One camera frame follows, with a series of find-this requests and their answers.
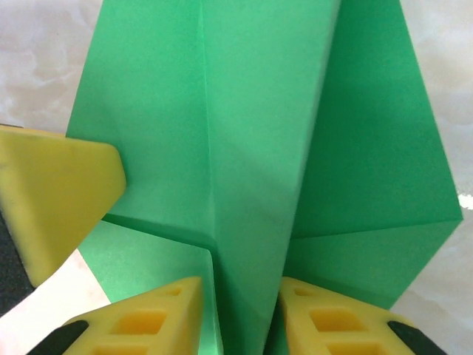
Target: black foam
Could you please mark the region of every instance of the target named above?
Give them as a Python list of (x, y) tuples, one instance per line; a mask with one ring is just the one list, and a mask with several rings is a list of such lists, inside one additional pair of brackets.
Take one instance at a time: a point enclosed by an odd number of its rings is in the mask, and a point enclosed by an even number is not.
[(0, 213), (0, 317), (34, 290)]
[(387, 324), (415, 355), (447, 355), (419, 329), (393, 320)]
[(89, 327), (85, 320), (78, 320), (55, 329), (27, 355), (62, 355)]

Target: yellow foam block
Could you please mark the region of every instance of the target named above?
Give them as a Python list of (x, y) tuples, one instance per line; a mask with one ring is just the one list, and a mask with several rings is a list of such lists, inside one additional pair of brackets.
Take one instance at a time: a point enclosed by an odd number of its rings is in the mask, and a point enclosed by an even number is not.
[(407, 319), (289, 277), (279, 299), (291, 355), (413, 355), (389, 328)]
[(125, 190), (104, 143), (0, 127), (0, 209), (30, 282), (62, 265)]
[(64, 355), (195, 355), (202, 317), (202, 280), (185, 278), (71, 319), (89, 327)]

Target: marble background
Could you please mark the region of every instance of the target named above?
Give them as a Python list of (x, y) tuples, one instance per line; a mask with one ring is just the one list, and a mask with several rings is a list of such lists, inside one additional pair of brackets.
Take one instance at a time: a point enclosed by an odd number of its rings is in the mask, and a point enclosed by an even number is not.
[[(393, 311), (473, 354), (473, 1), (401, 0), (465, 221)], [(101, 0), (0, 0), (0, 123), (65, 132)], [(0, 354), (109, 301), (75, 252), (0, 319)]]

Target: green origami paper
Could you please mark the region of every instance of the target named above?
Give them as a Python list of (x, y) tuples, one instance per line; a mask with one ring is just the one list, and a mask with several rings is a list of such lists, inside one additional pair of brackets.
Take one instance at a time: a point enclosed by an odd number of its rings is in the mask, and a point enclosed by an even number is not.
[[(258, 355), (283, 270), (387, 307), (459, 223), (398, 0), (339, 2), (104, 1), (67, 134), (126, 170), (81, 246), (111, 300), (178, 278), (154, 239), (208, 249), (225, 353)], [(222, 354), (208, 324), (200, 354)]]

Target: white marble surface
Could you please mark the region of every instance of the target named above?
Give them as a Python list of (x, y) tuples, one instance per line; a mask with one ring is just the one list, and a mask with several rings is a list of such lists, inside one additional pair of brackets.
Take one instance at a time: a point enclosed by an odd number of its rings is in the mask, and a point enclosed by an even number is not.
[[(473, 1), (401, 2), (466, 220), (393, 309), (449, 354), (470, 355)], [(65, 131), (100, 5), (101, 0), (0, 0), (0, 123)], [(107, 303), (76, 252), (0, 319), (0, 354), (25, 354), (64, 320)]]

